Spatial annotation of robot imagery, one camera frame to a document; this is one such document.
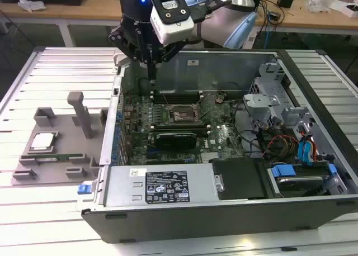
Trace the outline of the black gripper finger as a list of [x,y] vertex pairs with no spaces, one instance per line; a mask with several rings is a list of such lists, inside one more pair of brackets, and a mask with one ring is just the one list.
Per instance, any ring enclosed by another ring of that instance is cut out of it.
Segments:
[[152,58],[144,36],[143,29],[139,27],[135,27],[131,34],[124,26],[118,26],[111,31],[109,40],[129,59],[144,64],[147,67],[148,79],[153,80]]
[[152,79],[156,79],[157,65],[170,61],[185,46],[184,41],[164,46],[160,42],[152,45]]

